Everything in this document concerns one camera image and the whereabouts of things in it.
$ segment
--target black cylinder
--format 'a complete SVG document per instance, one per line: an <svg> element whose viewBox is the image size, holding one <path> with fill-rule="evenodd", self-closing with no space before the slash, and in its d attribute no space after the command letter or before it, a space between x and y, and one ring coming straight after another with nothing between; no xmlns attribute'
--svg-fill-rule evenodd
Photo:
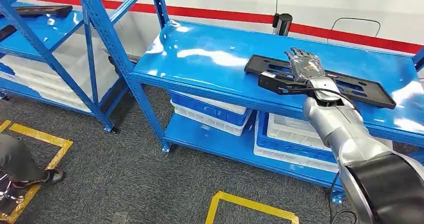
<svg viewBox="0 0 424 224"><path fill-rule="evenodd" d="M293 17L289 14L281 14L278 16L278 23L274 29L275 35L287 36Z"/></svg>

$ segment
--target lower shelf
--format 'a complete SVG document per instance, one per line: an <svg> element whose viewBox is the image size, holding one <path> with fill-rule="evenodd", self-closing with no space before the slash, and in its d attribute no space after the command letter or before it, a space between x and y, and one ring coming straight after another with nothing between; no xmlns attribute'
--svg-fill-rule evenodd
<svg viewBox="0 0 424 224"><path fill-rule="evenodd" d="M255 117L256 115L251 115L243 134L235 136L173 114L165 131L165 140L325 187L331 186L335 173L254 155ZM334 189L343 189L339 180Z"/></svg>
<svg viewBox="0 0 424 224"><path fill-rule="evenodd" d="M118 93L114 93L114 90L116 88L119 88L119 92ZM67 110L72 110L78 113L82 113L85 115L90 115L90 116L95 116L92 112L87 112L84 110L80 110L78 108L74 108L72 106L68 106L62 103L58 103L55 102L53 100L49 100L46 98L43 98L37 91L29 88L28 86L10 81L10 80L6 80L0 77L0 91L5 92L5 93L12 93L12 94L16 94L16 95L20 95L20 96L24 96L30 99L34 99L46 104L50 104L50 105L54 105L54 106L58 106ZM118 104L119 100L122 98L122 96L128 91L128 87L126 86L125 81L122 78L119 78L115 84L105 93L105 95L102 97L100 103L99 103L99 108L100 109L106 109L105 111L105 116L108 117L111 112L114 110L114 108L116 107L116 105ZM108 105L106 105L107 100L111 97L112 94L115 94L113 97L112 101L109 101Z"/></svg>

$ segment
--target silver robotic arm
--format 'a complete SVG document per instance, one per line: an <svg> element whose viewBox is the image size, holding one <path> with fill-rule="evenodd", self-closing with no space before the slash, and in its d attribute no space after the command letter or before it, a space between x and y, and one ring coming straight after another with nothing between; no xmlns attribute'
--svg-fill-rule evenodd
<svg viewBox="0 0 424 224"><path fill-rule="evenodd" d="M333 151L359 219L366 224L424 223L424 167L370 136L358 110L325 76L319 58L292 50L286 54L295 79L320 89L305 100L304 115Z"/></svg>

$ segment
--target yellow tape marking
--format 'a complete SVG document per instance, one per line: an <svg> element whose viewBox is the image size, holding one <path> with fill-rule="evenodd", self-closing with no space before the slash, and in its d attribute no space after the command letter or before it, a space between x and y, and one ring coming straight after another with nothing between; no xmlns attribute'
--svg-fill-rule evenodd
<svg viewBox="0 0 424 224"><path fill-rule="evenodd" d="M73 142L70 140L65 140L59 137L55 137L46 133L43 133L38 130L34 130L22 125L13 124L9 130L12 130L14 132L27 135L29 137L45 141L49 144L60 146L61 149L56 153L56 155L53 157L53 159L50 161L50 163L47 165L46 169L53 169L57 166L59 161L65 156L68 149L72 146ZM20 204L18 204L15 209L10 213L10 215L7 215L5 213L0 212L0 220L5 220L8 223L15 223L17 218L22 214L25 207L29 204L29 202L32 200L32 198L36 195L37 191L40 189L40 184L35 184L29 188L28 192L25 194L24 201Z"/></svg>
<svg viewBox="0 0 424 224"><path fill-rule="evenodd" d="M19 124L13 124L9 130L12 130L14 132L20 133L22 135L26 135L38 140L42 140L44 142L47 142L49 144L52 145L57 145L59 147L63 147L64 145L66 145L68 142L70 142L69 140L65 140L59 137L56 137L54 135L50 135L38 130L34 130L28 127L25 127L23 125L19 125Z"/></svg>
<svg viewBox="0 0 424 224"><path fill-rule="evenodd" d="M1 125L0 125L0 133L2 131L4 131L11 123L10 120L5 120Z"/></svg>
<svg viewBox="0 0 424 224"><path fill-rule="evenodd" d="M267 214L275 215L283 219L290 220L292 222L291 224L299 224L299 217L297 217L293 212L281 210L269 205L248 200L239 196L231 195L222 191L218 191L210 201L211 204L209 207L209 211L207 212L208 216L206 217L206 224L213 224L220 199L232 202L237 205L245 206L250 209L265 212Z"/></svg>

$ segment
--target gray carpet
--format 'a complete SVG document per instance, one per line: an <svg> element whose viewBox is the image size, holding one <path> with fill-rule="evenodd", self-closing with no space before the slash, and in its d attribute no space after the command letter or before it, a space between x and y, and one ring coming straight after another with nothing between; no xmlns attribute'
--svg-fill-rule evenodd
<svg viewBox="0 0 424 224"><path fill-rule="evenodd" d="M165 126L173 111L166 91L145 89ZM161 152L130 95L111 116L117 135L103 132L95 118L19 97L0 102L0 119L74 141L58 165L66 180L43 187L19 224L110 224L117 212L127 212L129 224L204 223L219 190L292 211L301 223L329 222L323 187L184 147ZM32 150L40 164L55 151ZM225 201L216 213L215 223L288 223ZM338 223L351 223L350 217Z"/></svg>

